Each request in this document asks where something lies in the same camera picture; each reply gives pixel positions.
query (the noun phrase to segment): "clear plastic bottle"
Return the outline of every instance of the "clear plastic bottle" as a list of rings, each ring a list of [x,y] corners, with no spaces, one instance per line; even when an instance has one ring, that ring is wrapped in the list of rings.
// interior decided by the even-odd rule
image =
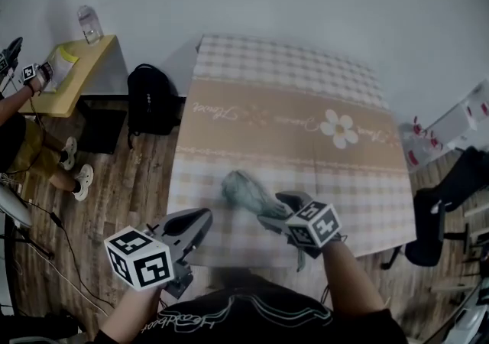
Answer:
[[[82,5],[78,8],[78,22],[82,27],[86,42],[94,45],[103,37],[102,27],[95,10],[88,5]]]

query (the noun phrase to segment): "khaki shorts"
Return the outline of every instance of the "khaki shorts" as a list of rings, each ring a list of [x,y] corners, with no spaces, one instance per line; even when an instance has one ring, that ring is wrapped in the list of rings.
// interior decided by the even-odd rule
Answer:
[[[43,146],[43,132],[40,126],[26,118],[24,141],[7,172],[13,173],[29,169],[32,174],[50,179],[56,172],[59,161],[59,152]]]

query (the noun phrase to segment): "sock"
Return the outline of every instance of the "sock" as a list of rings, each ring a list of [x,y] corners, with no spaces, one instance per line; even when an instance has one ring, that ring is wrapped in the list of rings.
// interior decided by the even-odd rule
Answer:
[[[68,161],[69,157],[70,156],[66,151],[61,151],[60,163],[62,164],[63,162]]]
[[[75,189],[73,189],[73,193],[78,193],[81,189],[82,189],[82,186],[80,185],[80,183],[77,180],[75,180]]]

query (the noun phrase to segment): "black backpack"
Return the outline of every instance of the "black backpack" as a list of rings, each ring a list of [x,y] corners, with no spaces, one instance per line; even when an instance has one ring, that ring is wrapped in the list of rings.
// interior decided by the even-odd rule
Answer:
[[[132,149],[131,135],[169,135],[175,125],[180,125],[177,118],[180,100],[172,93],[167,76],[158,68],[138,65],[128,77],[128,88],[129,148]]]

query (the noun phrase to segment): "white flower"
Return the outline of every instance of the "white flower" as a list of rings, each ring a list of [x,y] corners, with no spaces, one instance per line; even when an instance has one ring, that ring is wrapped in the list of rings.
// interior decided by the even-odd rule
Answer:
[[[358,142],[358,135],[350,128],[353,126],[353,120],[349,115],[342,115],[340,119],[332,109],[326,110],[326,120],[319,127],[321,132],[326,136],[333,137],[333,143],[339,149],[346,148],[346,142],[355,144]]]

